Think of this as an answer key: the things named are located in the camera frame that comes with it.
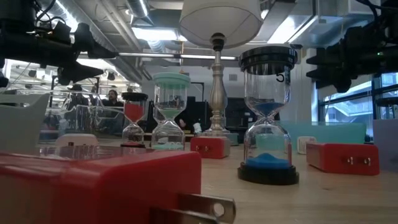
white lamp shade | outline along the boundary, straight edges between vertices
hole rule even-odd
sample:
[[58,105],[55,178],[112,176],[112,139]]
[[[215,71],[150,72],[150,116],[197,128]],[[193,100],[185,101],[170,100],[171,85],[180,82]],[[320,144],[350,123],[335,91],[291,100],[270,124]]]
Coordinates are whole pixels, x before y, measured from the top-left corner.
[[211,36],[222,33],[224,48],[252,40],[262,26],[259,0],[184,0],[181,34],[201,47],[212,47]]

table surface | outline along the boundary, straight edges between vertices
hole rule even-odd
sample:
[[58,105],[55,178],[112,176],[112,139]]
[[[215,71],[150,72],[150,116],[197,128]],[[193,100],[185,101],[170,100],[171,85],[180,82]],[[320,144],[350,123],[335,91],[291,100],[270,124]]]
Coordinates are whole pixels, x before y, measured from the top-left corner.
[[242,144],[224,159],[202,159],[202,194],[233,198],[235,223],[398,223],[398,174],[326,174],[308,166],[305,156],[294,155],[299,184],[261,185],[238,179],[242,159]]

